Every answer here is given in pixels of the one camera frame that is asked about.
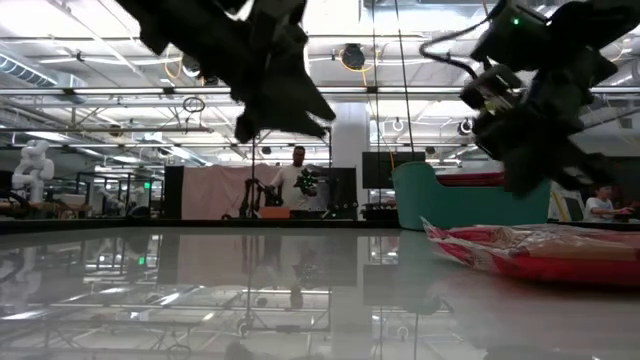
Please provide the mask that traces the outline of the black distant rig frame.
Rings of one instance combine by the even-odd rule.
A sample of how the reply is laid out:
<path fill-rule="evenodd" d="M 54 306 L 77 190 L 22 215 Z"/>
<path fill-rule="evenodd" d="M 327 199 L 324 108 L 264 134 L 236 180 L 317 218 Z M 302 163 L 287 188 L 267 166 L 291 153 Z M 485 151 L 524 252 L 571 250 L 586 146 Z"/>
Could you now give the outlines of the black distant rig frame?
<path fill-rule="evenodd" d="M 292 163 L 293 150 L 296 146 L 303 146 L 306 150 L 304 166 L 311 173 L 321 172 L 332 165 L 331 147 L 327 135 L 322 138 L 313 139 L 307 135 L 286 135 L 275 130 L 266 130 L 258 135 L 251 142 L 251 167 L 258 164 L 278 167 Z M 316 184 L 317 195 L 311 197 L 311 210 L 320 211 L 319 185 Z M 275 207 L 282 207 L 280 190 L 274 188 L 277 193 L 277 204 Z"/>

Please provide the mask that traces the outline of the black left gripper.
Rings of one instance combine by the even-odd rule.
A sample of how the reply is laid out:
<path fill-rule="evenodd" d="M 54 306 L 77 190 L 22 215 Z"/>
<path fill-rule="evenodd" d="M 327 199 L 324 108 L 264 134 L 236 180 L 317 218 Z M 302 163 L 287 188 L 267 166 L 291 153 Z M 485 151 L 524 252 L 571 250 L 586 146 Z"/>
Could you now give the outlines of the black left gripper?
<path fill-rule="evenodd" d="M 209 33 L 199 55 L 200 75 L 224 82 L 235 100 L 255 96 L 271 59 L 279 53 L 279 105 L 247 104 L 234 131 L 240 143 L 251 142 L 262 130 L 322 138 L 325 130 L 310 114 L 327 121 L 336 118 L 305 69 L 303 48 L 286 39 L 286 32 L 300 22 L 306 3 L 253 0 L 248 17 L 234 20 L 225 13 L 230 2 L 224 0 L 205 26 Z"/>

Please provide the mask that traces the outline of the black monitor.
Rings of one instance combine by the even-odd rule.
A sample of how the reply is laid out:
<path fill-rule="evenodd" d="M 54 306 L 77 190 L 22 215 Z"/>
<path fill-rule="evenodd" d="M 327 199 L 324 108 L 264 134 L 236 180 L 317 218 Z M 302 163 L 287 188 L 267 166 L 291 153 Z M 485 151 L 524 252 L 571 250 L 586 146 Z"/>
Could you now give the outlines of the black monitor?
<path fill-rule="evenodd" d="M 413 161 L 426 160 L 419 152 L 363 152 L 362 182 L 365 189 L 392 189 L 392 172 Z"/>

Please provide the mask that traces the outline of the black tall cabinet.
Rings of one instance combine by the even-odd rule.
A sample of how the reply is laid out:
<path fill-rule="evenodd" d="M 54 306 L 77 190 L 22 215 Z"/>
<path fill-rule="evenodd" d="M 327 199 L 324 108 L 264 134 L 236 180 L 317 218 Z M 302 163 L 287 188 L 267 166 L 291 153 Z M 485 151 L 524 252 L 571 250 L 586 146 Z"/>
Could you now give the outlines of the black tall cabinet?
<path fill-rule="evenodd" d="M 163 217 L 167 219 L 182 218 L 182 191 L 184 166 L 167 166 L 164 175 Z"/>

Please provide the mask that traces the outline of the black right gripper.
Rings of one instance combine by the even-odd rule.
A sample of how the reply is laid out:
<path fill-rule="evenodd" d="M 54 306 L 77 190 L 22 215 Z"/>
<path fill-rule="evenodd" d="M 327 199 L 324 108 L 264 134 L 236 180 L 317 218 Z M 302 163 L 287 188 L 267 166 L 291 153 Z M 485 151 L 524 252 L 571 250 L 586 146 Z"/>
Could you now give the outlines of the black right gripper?
<path fill-rule="evenodd" d="M 560 143 L 584 129 L 580 109 L 594 101 L 591 88 L 615 74 L 615 64 L 595 49 L 582 49 L 542 67 L 527 91 L 511 107 L 477 120 L 476 145 L 503 160 L 505 188 L 516 198 L 528 196 L 543 181 L 540 162 L 531 150 L 546 140 Z M 615 182 L 611 163 L 601 153 L 562 151 L 549 178 L 561 186 Z"/>

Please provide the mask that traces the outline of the black equipment cabinet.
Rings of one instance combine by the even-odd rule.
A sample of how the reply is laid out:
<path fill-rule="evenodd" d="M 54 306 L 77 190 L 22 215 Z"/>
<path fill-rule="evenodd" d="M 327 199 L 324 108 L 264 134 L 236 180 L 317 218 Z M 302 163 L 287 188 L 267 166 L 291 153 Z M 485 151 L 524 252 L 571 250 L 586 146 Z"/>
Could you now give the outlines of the black equipment cabinet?
<path fill-rule="evenodd" d="M 329 170 L 328 217 L 332 219 L 358 219 L 357 175 L 355 168 Z"/>

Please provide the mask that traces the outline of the pink curtain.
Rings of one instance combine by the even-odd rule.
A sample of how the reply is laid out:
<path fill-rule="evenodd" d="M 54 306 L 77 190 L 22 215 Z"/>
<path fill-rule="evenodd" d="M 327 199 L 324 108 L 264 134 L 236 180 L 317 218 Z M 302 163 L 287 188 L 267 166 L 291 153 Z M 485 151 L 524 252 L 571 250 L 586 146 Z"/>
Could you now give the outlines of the pink curtain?
<path fill-rule="evenodd" d="M 255 176 L 269 184 L 278 167 L 258 164 L 254 167 L 186 167 L 183 171 L 181 218 L 183 220 L 220 220 L 223 215 L 238 215 L 245 193 L 245 181 Z"/>

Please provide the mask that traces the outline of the silver ventilation duct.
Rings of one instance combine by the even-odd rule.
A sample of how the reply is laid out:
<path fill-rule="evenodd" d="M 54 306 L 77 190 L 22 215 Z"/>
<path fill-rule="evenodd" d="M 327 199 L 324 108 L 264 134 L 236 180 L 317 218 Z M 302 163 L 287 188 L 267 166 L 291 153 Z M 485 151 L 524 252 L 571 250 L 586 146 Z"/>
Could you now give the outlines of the silver ventilation duct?
<path fill-rule="evenodd" d="M 0 50 L 0 88 L 77 88 L 87 83 L 77 76 L 44 68 L 12 53 Z"/>
<path fill-rule="evenodd" d="M 624 64 L 611 78 L 594 89 L 596 102 L 583 120 L 587 129 L 622 122 L 631 124 L 633 115 L 640 114 L 640 58 Z"/>

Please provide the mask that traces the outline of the person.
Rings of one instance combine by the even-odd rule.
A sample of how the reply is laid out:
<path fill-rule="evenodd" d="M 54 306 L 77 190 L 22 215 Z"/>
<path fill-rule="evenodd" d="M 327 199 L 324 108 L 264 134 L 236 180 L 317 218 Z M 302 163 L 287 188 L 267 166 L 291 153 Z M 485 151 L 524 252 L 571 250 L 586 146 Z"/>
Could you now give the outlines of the person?
<path fill-rule="evenodd" d="M 611 223 L 617 217 L 631 215 L 635 210 L 631 207 L 615 208 L 611 199 L 613 187 L 611 185 L 597 185 L 594 195 L 585 202 L 583 220 L 586 222 Z"/>
<path fill-rule="evenodd" d="M 311 210 L 311 197 L 304 194 L 300 187 L 296 187 L 298 177 L 306 169 L 304 166 L 306 150 L 303 146 L 296 146 L 293 150 L 292 163 L 282 166 L 271 186 L 279 189 L 282 207 L 290 210 L 294 219 L 312 219 L 315 214 Z"/>

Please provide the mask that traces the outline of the white square pillar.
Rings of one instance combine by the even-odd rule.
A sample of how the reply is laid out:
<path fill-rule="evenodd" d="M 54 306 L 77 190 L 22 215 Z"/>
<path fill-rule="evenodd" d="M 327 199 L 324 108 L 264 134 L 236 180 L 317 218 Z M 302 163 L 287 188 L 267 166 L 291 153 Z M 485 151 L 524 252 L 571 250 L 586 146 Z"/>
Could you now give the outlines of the white square pillar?
<path fill-rule="evenodd" d="M 332 125 L 331 160 L 335 168 L 355 168 L 357 175 L 358 219 L 361 206 L 368 200 L 362 182 L 362 153 L 369 151 L 370 116 L 365 103 L 338 103 L 336 120 Z"/>

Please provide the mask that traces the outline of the teal plastic basket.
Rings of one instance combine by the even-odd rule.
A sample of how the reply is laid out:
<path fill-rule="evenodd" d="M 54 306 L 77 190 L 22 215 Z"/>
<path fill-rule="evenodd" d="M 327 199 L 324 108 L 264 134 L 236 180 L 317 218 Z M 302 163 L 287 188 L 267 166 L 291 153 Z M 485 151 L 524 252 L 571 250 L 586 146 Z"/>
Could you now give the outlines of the teal plastic basket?
<path fill-rule="evenodd" d="M 551 182 L 516 198 L 504 187 L 445 187 L 426 162 L 409 162 L 392 172 L 400 226 L 421 231 L 428 220 L 439 228 L 523 225 L 547 221 Z"/>

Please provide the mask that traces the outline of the long ceiling light bar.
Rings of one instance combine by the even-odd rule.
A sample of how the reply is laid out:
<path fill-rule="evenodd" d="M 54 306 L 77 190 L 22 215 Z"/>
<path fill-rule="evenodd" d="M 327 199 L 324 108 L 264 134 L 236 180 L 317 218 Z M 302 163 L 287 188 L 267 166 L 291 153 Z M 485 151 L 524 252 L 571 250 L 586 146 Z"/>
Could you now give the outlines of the long ceiling light bar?
<path fill-rule="evenodd" d="M 454 86 L 382 86 L 349 87 L 320 86 L 323 95 L 361 94 L 410 94 L 410 95 L 457 95 L 461 87 Z M 0 96 L 55 96 L 55 95 L 218 95 L 230 94 L 229 87 L 122 87 L 122 88 L 0 88 Z"/>

